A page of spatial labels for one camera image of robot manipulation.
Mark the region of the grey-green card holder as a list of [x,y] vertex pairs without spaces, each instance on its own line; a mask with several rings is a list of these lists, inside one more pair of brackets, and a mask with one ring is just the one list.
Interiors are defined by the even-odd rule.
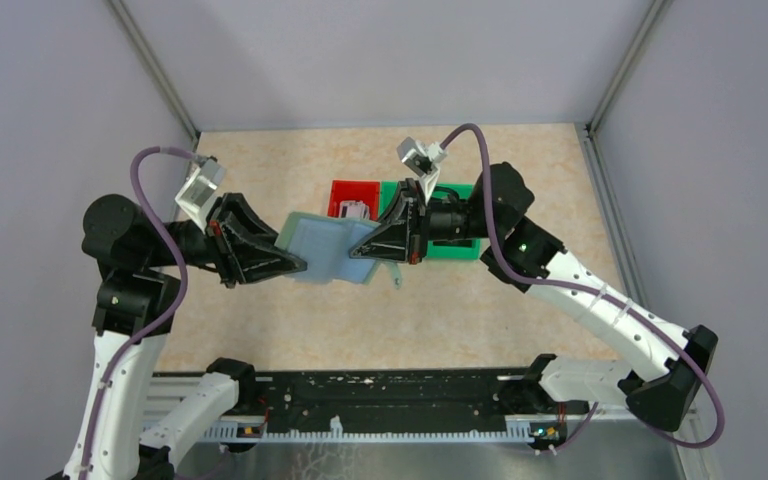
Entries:
[[275,246],[307,263],[304,271],[290,275],[299,283],[325,285],[333,281],[344,281],[367,285],[378,269],[385,267],[392,286],[400,289],[404,281],[396,263],[350,256],[350,250],[377,227],[376,222],[367,219],[292,212]]

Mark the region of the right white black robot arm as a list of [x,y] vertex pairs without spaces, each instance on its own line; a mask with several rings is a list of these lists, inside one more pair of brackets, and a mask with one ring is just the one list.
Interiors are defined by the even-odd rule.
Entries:
[[717,335],[705,326],[665,321],[602,281],[528,218],[533,200],[505,162],[484,170],[466,199],[428,198],[419,182],[406,179],[378,226],[349,253],[415,265],[431,241],[490,239],[481,261],[496,279],[559,308],[617,354],[614,361],[542,354],[515,395],[536,412],[597,402],[623,406],[654,429],[678,430],[704,385]]

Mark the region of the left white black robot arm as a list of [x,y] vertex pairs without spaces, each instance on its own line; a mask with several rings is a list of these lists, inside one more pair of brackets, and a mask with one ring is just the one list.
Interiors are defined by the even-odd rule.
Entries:
[[162,223],[119,194],[95,200],[82,248],[99,267],[92,326],[94,367],[75,447],[63,479],[170,479],[205,431],[226,413],[259,413],[254,367],[214,360],[196,390],[151,429],[143,424],[156,363],[188,288],[187,269],[215,273],[227,288],[299,273],[275,230],[239,193],[225,194],[208,221]]

